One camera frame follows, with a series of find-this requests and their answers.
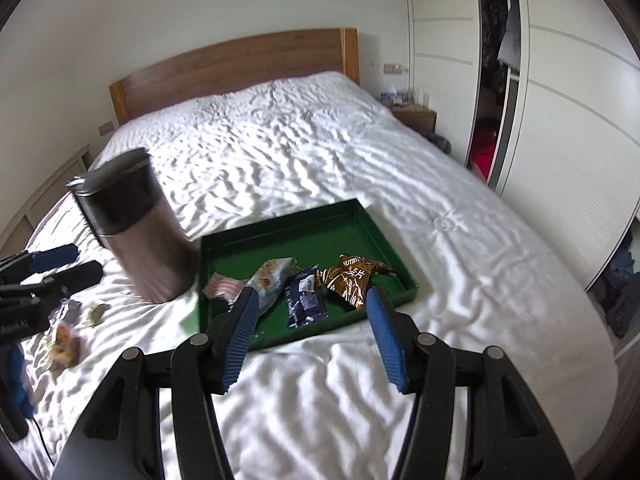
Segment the grey blue long snack packet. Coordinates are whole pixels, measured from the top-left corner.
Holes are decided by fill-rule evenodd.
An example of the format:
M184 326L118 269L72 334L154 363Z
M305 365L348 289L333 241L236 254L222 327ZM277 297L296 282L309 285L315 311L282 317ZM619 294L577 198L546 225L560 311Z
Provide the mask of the grey blue long snack packet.
M247 287L257 292L259 316L266 314L276 303L293 264L294 259L291 257L269 259L246 282Z

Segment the white bed duvet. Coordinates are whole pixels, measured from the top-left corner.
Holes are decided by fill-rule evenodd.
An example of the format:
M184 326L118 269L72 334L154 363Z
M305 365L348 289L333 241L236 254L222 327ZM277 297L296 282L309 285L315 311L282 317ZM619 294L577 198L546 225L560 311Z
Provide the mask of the white bed duvet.
M407 263L435 289L424 327L467 349L502 344L567 453L602 428L614 396L608 336L559 260L495 195L401 128L346 78L275 81L130 122L105 158L146 145L209 271L244 276L292 256ZM253 478L380 478L408 404L384 377L370 330L289 330L250 361L224 422L232 465Z

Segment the dark navy snack packet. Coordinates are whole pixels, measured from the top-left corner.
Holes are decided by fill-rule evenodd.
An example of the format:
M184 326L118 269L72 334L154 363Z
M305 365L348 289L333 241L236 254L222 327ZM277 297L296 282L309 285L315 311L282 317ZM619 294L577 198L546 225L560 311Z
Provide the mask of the dark navy snack packet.
M329 317L321 292L318 266L310 266L292 275L284 292L288 304L288 329L296 330Z

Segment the clear bag dried fruit chips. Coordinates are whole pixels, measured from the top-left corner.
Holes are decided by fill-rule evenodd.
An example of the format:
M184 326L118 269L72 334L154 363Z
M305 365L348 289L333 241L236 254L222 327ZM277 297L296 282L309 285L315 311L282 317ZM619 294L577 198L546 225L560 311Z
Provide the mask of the clear bag dried fruit chips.
M85 343L74 326L64 321L56 322L47 343L50 370L67 370L80 363Z

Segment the wooden headboard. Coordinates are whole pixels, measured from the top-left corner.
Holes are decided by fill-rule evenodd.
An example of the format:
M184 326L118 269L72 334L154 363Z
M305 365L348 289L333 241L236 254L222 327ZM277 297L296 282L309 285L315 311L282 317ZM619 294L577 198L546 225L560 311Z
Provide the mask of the wooden headboard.
M357 29L287 30L211 44L113 82L110 95L122 126L185 100L322 72L360 83Z

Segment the pink white striped snack packet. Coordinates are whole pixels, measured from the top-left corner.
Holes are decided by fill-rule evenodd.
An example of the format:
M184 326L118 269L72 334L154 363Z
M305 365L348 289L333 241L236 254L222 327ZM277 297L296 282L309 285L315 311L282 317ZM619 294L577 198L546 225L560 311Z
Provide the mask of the pink white striped snack packet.
M238 299L247 280L229 278L215 272L202 289L202 293L208 299L224 300L227 304L234 304Z

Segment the brown gold snack bag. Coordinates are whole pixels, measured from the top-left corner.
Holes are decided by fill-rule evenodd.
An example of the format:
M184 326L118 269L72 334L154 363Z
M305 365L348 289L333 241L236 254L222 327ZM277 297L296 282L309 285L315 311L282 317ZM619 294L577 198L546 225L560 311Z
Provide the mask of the brown gold snack bag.
M355 255L341 255L332 268L318 270L316 281L330 292L348 302L358 311L366 308L367 291L375 276L396 278L396 271L388 264Z

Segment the white sliding wardrobe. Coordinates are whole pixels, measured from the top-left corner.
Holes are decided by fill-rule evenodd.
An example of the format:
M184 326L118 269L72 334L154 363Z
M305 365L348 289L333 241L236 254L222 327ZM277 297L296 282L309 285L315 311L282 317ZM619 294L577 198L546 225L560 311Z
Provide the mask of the white sliding wardrobe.
M520 65L491 187L584 286L639 209L639 60L604 0L508 0ZM480 104L480 0L408 0L410 84L458 162Z

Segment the wooden nightstand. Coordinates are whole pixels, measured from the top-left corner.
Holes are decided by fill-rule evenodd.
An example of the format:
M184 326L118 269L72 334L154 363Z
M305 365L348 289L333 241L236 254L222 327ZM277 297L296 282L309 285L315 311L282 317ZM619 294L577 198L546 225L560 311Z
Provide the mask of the wooden nightstand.
M437 114L428 107L422 105L392 106L390 111L403 125L420 133L421 136L435 132Z

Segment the white radiator cover cabinet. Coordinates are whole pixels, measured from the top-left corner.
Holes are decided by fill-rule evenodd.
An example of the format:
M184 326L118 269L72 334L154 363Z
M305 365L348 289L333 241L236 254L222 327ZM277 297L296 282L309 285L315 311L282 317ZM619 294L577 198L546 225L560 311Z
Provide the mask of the white radiator cover cabinet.
M66 194L66 183L85 172L90 164L90 146L86 145L32 193L1 232L2 257L13 255L25 247L39 222Z

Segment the small olive tea sachet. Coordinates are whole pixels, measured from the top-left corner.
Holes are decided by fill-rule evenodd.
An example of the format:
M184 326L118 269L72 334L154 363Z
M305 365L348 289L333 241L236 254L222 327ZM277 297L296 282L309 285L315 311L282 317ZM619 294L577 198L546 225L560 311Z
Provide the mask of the small olive tea sachet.
M87 308L81 324L85 327L96 327L103 322L105 313L111 309L109 304L90 304Z

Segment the copper and black electric kettle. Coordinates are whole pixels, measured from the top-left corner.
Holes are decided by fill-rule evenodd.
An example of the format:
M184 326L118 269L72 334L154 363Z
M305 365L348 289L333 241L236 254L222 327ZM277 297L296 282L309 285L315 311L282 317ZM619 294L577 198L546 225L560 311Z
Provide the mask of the copper and black electric kettle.
M144 148L122 153L67 182L88 227L117 259L134 291L151 304L191 288L198 248L155 177Z

